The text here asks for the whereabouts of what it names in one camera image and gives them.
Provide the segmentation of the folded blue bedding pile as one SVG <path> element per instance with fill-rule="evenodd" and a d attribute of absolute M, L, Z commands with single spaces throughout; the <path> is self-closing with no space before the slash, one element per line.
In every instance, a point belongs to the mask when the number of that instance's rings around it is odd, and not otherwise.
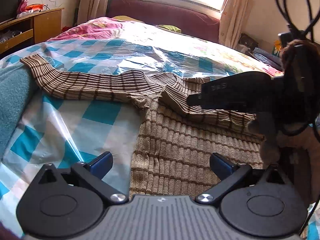
<path fill-rule="evenodd" d="M 282 69 L 282 63 L 279 57 L 276 57 L 260 48 L 255 48 L 253 50 L 253 56 L 255 59 L 261 61 L 262 63 L 268 64 L 273 68 Z"/>

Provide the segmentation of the beige curtain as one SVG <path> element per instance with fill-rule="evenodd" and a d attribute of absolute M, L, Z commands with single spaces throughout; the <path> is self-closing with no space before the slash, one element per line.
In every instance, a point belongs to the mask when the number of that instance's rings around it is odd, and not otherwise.
<path fill-rule="evenodd" d="M 219 44 L 235 48 L 250 15 L 254 0 L 224 0 L 219 27 Z"/>
<path fill-rule="evenodd" d="M 77 24 L 104 17 L 108 0 L 80 0 Z"/>

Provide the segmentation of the maroon padded headboard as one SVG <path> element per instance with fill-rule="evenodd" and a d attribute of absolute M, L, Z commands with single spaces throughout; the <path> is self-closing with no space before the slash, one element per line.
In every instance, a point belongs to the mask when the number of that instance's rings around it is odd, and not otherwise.
<path fill-rule="evenodd" d="M 194 10 L 141 0 L 112 0 L 106 16 L 129 16 L 150 25 L 173 25 L 185 35 L 217 43 L 220 20 Z"/>

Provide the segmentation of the blue white checkered plastic sheet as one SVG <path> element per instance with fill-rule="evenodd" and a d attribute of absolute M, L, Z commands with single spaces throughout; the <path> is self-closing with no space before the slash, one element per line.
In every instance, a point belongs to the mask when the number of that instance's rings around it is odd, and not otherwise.
<path fill-rule="evenodd" d="M 155 54 L 134 55 L 107 41 L 54 38 L 5 57 L 1 69 L 23 64 L 23 58 L 35 54 L 66 72 L 119 75 L 141 70 L 147 76 L 173 73 L 182 78 L 207 78 L 207 82 L 229 76 L 198 72 L 191 67 L 172 68 L 168 61 L 158 61 Z M 302 88 L 303 79 L 310 81 L 311 88 L 318 90 L 315 99 L 319 101 L 316 47 L 294 41 L 285 48 L 282 62 L 282 75 L 292 74 Z M 259 154 L 263 165 L 255 169 L 265 169 L 284 153 L 292 153 L 293 185 L 308 211 L 311 203 L 319 202 L 319 115 L 311 124 L 277 126 L 269 113 L 245 114 L 254 115 L 246 125 L 248 132 L 261 137 Z M 287 237 L 246 235 L 225 222 L 216 207 L 197 203 L 199 194 L 130 194 L 131 160 L 141 123 L 140 112 L 132 103 L 59 99 L 37 85 L 1 155 L 1 239 L 299 239 L 301 233 Z M 56 168 L 70 168 L 80 161 L 89 163 L 104 152 L 112 153 L 113 166 L 102 180 L 127 195 L 127 203 L 108 207 L 101 221 L 72 238 L 26 235 L 16 210 L 41 167 L 54 164 Z M 315 220 L 308 213 L 303 230 L 306 224 L 315 228 Z"/>

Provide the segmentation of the beige brown striped knit sweater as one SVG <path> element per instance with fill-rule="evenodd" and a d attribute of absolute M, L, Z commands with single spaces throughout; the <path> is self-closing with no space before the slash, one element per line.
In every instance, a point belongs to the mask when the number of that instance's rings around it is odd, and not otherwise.
<path fill-rule="evenodd" d="M 22 59 L 47 94 L 59 99 L 129 102 L 141 125 L 131 160 L 130 194 L 196 196 L 217 184 L 209 167 L 216 152 L 234 162 L 261 168 L 261 137 L 248 132 L 254 115 L 203 110 L 187 105 L 207 78 L 173 73 L 147 76 L 141 70 L 119 75 L 66 72 L 40 55 Z"/>

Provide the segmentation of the beige left curtain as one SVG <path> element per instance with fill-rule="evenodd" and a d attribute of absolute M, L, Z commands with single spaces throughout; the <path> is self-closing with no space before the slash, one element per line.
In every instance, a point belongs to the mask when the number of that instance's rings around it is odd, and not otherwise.
<path fill-rule="evenodd" d="M 80 0 L 77 24 L 104 17 L 108 0 Z"/>

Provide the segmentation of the wooden desk cabinet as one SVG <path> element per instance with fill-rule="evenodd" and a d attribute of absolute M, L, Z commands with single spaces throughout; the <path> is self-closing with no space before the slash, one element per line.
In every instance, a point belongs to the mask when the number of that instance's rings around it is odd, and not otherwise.
<path fill-rule="evenodd" d="M 20 32 L 1 43 L 1 58 L 59 35 L 62 30 L 62 10 L 62 8 L 46 10 L 1 23 L 1 34 L 7 31 Z"/>

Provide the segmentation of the beige right curtain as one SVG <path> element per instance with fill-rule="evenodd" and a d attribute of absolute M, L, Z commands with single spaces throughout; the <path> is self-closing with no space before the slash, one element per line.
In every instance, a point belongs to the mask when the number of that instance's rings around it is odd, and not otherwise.
<path fill-rule="evenodd" d="M 219 44 L 235 48 L 250 15 L 254 0 L 224 0 L 219 27 Z"/>

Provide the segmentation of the pink floral bed quilt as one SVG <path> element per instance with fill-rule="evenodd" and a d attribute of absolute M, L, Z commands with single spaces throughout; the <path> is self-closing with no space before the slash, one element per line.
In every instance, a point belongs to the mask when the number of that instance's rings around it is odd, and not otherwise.
<path fill-rule="evenodd" d="M 107 41 L 113 47 L 127 48 L 134 55 L 155 54 L 158 61 L 168 61 L 172 68 L 186 70 L 191 67 L 213 75 L 248 71 L 282 75 L 281 71 L 218 43 L 136 21 L 121 22 L 101 17 L 71 28 L 54 40 Z"/>

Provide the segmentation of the teal knit garment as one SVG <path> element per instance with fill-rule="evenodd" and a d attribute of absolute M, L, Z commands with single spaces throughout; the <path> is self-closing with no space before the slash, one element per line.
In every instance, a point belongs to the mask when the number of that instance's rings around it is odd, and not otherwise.
<path fill-rule="evenodd" d="M 1 155 L 37 85 L 28 67 L 21 63 L 1 69 Z"/>

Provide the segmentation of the yellow green pillow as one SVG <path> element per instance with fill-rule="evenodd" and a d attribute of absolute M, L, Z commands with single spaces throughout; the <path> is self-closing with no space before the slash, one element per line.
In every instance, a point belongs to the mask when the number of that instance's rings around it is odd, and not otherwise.
<path fill-rule="evenodd" d="M 164 29 L 164 30 L 168 30 L 168 31 L 172 31 L 175 33 L 179 33 L 181 34 L 182 31 L 180 28 L 174 26 L 174 25 L 166 25 L 166 24 L 161 24 L 161 25 L 157 25 L 158 28 Z"/>

